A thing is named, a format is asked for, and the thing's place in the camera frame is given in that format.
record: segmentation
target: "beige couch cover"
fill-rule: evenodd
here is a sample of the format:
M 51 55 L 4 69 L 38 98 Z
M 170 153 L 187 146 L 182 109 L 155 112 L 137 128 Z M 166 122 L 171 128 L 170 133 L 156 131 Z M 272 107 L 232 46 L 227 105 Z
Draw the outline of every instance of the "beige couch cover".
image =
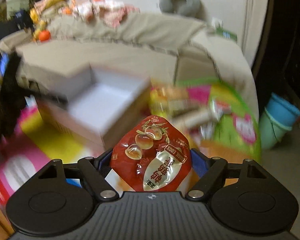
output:
M 61 77 L 87 63 L 149 75 L 155 82 L 175 84 L 218 77 L 232 85 L 258 120 L 258 101 L 250 67 L 240 48 L 217 37 L 202 21 L 171 15 L 129 14 L 117 29 L 96 21 L 87 25 L 69 16 L 48 26 L 52 41 L 26 43 L 20 31 L 0 41 L 0 50 L 16 48 L 24 63 L 19 75 L 50 90 Z

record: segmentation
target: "screw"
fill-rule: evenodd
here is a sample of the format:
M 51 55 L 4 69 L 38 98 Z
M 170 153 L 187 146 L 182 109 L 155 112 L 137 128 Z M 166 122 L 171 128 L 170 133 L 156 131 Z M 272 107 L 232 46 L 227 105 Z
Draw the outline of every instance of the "screw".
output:
M 201 190 L 191 190 L 190 192 L 188 192 L 188 196 L 191 198 L 199 198 L 202 197 L 204 195 L 204 193 Z
M 104 190 L 100 193 L 103 198 L 112 198 L 115 196 L 115 192 L 113 190 Z

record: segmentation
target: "neck pillow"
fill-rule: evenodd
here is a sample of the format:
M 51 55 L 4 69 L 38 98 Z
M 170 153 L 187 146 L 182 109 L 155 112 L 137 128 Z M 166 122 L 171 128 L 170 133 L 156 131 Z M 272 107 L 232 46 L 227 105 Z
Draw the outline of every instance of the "neck pillow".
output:
M 201 8 L 201 2 L 200 0 L 160 0 L 159 8 L 163 13 L 195 17 Z

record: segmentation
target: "quail egg package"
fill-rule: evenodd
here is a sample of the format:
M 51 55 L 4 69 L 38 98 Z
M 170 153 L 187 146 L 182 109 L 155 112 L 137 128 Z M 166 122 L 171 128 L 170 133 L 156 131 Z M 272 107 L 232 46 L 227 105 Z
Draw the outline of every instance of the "quail egg package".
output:
M 151 115 L 114 147 L 112 170 L 106 180 L 119 194 L 123 191 L 184 194 L 200 178 L 192 167 L 193 154 L 181 132 L 163 117 Z

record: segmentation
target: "blue bucket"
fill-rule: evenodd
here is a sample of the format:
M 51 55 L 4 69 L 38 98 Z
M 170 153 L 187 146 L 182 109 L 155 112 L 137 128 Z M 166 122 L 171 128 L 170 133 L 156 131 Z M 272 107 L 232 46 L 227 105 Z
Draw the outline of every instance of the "blue bucket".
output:
M 282 137 L 291 131 L 292 127 L 286 127 L 278 123 L 269 114 L 267 109 L 263 112 L 259 122 L 259 132 L 261 139 L 261 149 L 271 149 L 277 142 L 280 142 Z
M 278 123 L 286 127 L 292 127 L 300 116 L 300 110 L 298 108 L 275 93 L 271 94 L 266 109 Z

